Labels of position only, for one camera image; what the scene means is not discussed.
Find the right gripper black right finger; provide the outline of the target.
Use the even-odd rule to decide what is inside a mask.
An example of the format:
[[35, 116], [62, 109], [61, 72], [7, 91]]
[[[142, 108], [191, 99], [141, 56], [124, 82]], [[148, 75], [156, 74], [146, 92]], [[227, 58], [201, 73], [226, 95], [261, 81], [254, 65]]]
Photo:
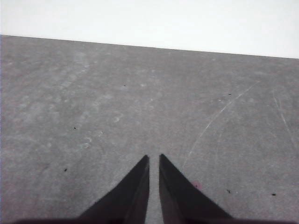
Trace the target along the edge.
[[234, 219], [194, 187], [164, 154], [159, 156], [159, 194], [164, 221]]

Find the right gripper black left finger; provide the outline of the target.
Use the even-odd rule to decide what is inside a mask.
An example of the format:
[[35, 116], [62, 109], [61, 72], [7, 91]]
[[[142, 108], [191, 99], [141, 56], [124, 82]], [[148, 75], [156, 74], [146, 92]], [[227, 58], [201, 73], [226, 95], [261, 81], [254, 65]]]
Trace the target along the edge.
[[143, 156], [128, 174], [78, 218], [86, 221], [144, 221], [150, 192], [150, 159]]

